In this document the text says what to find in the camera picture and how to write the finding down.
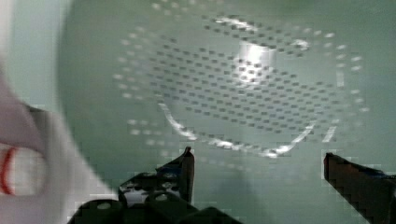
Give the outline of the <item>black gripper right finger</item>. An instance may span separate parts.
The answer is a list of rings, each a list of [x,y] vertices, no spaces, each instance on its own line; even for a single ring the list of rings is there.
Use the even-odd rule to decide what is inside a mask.
[[[370,224],[396,224],[394,175],[327,153],[324,178]]]

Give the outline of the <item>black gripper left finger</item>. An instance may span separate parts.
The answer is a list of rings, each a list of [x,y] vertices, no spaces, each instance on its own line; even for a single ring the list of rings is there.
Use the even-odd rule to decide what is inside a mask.
[[[154,172],[133,176],[119,186],[119,200],[126,206],[143,203],[151,193],[170,192],[191,202],[195,158],[186,147],[177,158],[158,167]]]

